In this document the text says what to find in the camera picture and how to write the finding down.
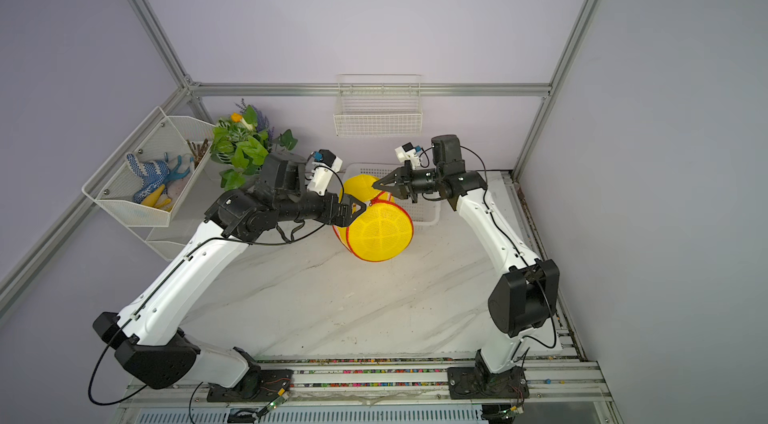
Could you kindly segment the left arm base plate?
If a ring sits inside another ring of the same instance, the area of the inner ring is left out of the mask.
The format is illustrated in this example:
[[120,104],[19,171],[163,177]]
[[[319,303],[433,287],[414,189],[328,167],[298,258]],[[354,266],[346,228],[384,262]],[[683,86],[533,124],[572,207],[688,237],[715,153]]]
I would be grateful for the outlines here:
[[206,400],[210,403],[268,403],[288,392],[292,378],[290,369],[249,371],[233,388],[211,384]]

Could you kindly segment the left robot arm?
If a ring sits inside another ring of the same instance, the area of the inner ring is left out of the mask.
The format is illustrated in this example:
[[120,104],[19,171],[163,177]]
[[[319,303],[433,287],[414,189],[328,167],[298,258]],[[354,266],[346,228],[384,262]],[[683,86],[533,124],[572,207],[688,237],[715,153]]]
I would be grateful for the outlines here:
[[94,330],[120,366],[151,389],[193,379],[239,399],[255,399],[263,386],[259,364],[240,348],[193,339],[181,330],[181,321],[230,263],[280,223],[353,223],[364,204],[328,189],[342,164],[327,149],[309,159],[275,152],[267,156],[252,191],[235,189],[218,197],[189,243],[138,298],[118,313],[95,319]]

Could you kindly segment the teal garden rake yellow handle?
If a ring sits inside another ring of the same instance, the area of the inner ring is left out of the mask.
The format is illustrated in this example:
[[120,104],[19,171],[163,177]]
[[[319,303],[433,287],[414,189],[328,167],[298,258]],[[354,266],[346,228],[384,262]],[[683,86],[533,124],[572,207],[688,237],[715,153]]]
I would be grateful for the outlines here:
[[166,188],[166,185],[172,180],[181,178],[185,173],[185,169],[191,163],[191,161],[193,161],[193,158],[190,155],[179,156],[177,159],[177,166],[174,167],[170,172],[170,174],[168,175],[166,179],[166,183],[160,189],[158,189],[149,197],[147,197],[141,203],[141,205],[151,207],[154,209],[159,209],[157,202],[164,200],[163,194],[164,194],[164,189]]

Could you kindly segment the yellow mesh laundry bag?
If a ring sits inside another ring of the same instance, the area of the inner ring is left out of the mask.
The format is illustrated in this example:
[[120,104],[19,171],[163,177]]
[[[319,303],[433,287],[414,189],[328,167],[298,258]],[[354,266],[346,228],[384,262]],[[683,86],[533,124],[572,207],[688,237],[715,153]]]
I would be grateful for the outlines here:
[[366,262],[383,262],[400,255],[412,242],[414,224],[388,192],[373,187],[375,176],[359,174],[344,182],[344,193],[357,198],[366,210],[348,227],[334,226],[340,243]]

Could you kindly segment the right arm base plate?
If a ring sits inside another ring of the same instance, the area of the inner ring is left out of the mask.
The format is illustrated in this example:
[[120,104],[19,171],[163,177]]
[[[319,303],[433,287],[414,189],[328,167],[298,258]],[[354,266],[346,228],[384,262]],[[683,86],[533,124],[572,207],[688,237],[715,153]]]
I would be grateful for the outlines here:
[[527,378],[520,366],[498,374],[487,374],[474,367],[450,367],[447,380],[452,399],[523,401],[530,395]]

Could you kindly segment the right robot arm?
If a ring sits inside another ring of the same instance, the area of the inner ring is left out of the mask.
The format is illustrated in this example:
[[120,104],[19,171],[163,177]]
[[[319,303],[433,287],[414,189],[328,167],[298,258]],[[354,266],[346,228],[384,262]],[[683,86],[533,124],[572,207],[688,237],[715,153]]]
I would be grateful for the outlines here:
[[431,139],[430,167],[421,166],[425,150],[412,143],[396,148],[400,166],[374,187],[401,200],[420,197],[447,202],[473,231],[486,251],[498,280],[487,306],[496,330],[479,350],[477,367],[501,374],[525,360],[530,349],[561,349],[556,327],[560,270],[542,259],[514,231],[496,205],[487,171],[471,171],[457,136]]

